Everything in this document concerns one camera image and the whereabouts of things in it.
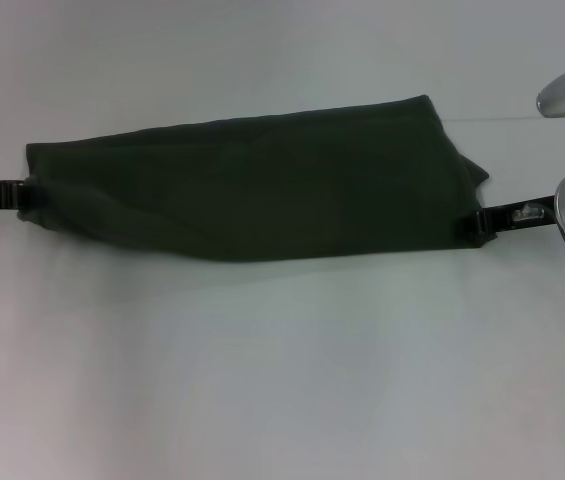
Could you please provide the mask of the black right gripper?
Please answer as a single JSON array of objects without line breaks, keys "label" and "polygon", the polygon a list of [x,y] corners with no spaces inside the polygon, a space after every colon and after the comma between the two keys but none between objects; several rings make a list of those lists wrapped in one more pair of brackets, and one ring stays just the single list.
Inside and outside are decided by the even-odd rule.
[{"label": "black right gripper", "polygon": [[455,224],[455,239],[462,247],[483,247],[496,234],[556,223],[555,196],[546,196],[479,209]]}]

